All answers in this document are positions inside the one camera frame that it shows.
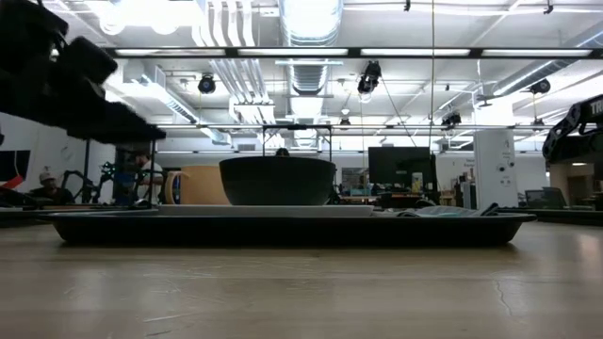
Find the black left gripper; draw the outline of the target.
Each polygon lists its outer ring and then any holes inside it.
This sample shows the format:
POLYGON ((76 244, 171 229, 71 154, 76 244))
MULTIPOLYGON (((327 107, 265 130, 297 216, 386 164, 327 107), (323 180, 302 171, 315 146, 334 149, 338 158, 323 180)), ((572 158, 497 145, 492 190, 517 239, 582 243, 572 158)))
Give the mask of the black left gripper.
POLYGON ((61 127, 70 137, 101 143, 166 137, 123 103, 102 104, 101 85, 57 62, 50 53, 0 52, 0 112, 61 127))

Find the orange mug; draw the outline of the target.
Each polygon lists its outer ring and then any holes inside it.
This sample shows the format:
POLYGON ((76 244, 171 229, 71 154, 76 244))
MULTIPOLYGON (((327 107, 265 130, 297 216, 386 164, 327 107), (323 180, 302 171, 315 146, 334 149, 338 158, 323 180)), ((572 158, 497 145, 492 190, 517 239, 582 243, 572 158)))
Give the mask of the orange mug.
POLYGON ((185 166, 169 171, 164 193, 166 204, 230 204, 217 166, 185 166))

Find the white round plate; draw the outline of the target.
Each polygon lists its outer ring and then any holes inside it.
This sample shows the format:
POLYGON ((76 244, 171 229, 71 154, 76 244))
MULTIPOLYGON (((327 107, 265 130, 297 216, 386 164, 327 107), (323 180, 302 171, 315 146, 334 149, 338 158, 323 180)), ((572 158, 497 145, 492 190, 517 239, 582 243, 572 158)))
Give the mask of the white round plate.
POLYGON ((251 218, 363 218, 371 205, 161 205, 160 215, 251 218))

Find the black bowl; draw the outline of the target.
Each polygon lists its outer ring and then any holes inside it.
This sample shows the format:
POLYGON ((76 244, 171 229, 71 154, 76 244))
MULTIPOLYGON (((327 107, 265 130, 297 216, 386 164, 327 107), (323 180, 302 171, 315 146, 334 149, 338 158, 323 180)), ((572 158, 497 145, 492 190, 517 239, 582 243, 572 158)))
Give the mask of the black bowl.
POLYGON ((247 156, 220 161, 220 178, 232 205, 323 205, 336 166, 322 159, 247 156))

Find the black rectangular tray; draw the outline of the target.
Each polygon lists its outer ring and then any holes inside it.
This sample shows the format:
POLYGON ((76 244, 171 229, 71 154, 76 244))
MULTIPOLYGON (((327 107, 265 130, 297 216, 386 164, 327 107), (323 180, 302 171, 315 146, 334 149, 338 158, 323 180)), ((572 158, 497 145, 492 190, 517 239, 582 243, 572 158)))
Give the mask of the black rectangular tray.
POLYGON ((274 218, 167 216, 157 210, 46 216, 68 244, 167 247, 492 247, 535 217, 274 218))

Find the gray cloth napkin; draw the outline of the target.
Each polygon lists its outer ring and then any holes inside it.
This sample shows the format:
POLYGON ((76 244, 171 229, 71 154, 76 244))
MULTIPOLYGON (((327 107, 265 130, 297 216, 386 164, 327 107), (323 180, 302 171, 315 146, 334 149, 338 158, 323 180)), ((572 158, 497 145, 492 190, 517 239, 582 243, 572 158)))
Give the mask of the gray cloth napkin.
POLYGON ((399 211, 373 211, 371 215, 379 218, 478 218, 496 216, 498 209, 499 205, 497 203, 491 203, 482 209, 433 205, 399 211))

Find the background black robot arms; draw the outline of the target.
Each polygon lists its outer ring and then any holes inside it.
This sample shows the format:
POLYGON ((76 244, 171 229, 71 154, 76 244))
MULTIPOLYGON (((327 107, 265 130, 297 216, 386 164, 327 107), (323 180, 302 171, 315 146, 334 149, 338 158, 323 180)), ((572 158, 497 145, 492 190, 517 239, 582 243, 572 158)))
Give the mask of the background black robot arms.
POLYGON ((81 179, 82 185, 80 186, 79 190, 73 194, 73 201, 75 201, 76 198, 80 198, 84 204, 95 204, 100 201, 103 185, 107 182, 114 181, 116 169, 117 167, 115 164, 105 162, 101 166, 101 177, 97 184, 95 184, 91 179, 88 178, 87 175, 79 170, 65 170, 62 175, 60 187, 66 189, 69 178, 74 175, 81 179))

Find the overhead light bar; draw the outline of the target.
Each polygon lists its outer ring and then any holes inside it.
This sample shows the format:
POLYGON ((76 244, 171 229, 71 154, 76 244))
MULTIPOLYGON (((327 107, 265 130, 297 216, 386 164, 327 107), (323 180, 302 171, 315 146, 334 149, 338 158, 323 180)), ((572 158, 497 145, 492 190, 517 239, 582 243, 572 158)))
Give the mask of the overhead light bar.
POLYGON ((107 47, 114 58, 603 59, 603 48, 107 47))

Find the black computer monitor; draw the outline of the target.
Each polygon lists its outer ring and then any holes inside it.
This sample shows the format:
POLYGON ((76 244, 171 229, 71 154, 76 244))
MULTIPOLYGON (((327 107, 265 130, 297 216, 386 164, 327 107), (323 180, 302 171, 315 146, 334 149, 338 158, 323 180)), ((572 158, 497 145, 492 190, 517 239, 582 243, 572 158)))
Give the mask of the black computer monitor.
POLYGON ((368 172, 372 184, 410 186, 421 173, 424 186, 432 183, 432 154, 428 147, 369 147, 368 172))

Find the white pillar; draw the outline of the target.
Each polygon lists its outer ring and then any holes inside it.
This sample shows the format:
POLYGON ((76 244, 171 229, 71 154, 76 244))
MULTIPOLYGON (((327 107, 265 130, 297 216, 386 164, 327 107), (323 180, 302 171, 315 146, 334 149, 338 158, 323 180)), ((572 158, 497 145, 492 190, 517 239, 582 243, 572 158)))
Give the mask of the white pillar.
POLYGON ((518 204, 513 132, 480 130, 474 136, 476 191, 479 208, 492 203, 518 204))

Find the tall black stand frame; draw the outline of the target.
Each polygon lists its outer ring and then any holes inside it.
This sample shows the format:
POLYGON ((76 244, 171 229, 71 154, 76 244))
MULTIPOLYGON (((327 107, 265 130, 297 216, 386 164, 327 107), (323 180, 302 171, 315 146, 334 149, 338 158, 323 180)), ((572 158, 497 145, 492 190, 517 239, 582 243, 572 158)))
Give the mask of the tall black stand frame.
POLYGON ((139 144, 125 144, 122 146, 104 144, 97 141, 86 141, 83 164, 83 173, 95 184, 101 177, 101 166, 105 162, 115 164, 117 169, 113 182, 103 185, 100 204, 109 205, 143 205, 152 204, 140 200, 136 192, 139 167, 135 163, 135 153, 148 153, 149 148, 140 148, 139 144))

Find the black wall screen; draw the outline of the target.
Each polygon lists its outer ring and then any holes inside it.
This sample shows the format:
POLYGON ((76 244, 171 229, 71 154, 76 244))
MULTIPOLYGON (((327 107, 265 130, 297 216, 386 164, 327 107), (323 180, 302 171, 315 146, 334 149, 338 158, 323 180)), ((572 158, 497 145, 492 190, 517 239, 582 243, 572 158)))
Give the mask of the black wall screen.
POLYGON ((30 151, 0 151, 0 182, 27 176, 30 151))

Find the small black gantry frame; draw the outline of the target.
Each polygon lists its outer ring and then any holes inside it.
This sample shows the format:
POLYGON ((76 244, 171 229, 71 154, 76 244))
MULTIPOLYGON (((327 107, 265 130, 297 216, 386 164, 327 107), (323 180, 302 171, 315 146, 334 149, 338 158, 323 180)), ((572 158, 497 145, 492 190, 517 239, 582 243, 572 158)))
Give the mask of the small black gantry frame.
POLYGON ((318 130, 327 130, 328 131, 328 143, 329 143, 329 161, 333 162, 333 130, 334 127, 330 124, 263 124, 260 125, 262 129, 262 155, 266 155, 266 132, 268 130, 276 130, 279 131, 281 129, 286 129, 289 131, 303 131, 303 130, 315 130, 318 133, 318 130))

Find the silver ventilation duct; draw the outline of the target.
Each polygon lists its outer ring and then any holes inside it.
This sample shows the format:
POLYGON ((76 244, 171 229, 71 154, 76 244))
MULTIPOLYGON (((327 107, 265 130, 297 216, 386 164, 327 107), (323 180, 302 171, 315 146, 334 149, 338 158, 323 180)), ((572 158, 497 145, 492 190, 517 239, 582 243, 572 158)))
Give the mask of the silver ventilation duct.
MULTIPOLYGON (((278 0, 284 46, 333 47, 343 15, 343 0, 278 0)), ((330 75, 327 65, 293 65, 287 67, 288 82, 293 97, 289 99, 291 113, 297 118, 315 119, 320 116, 330 75)))

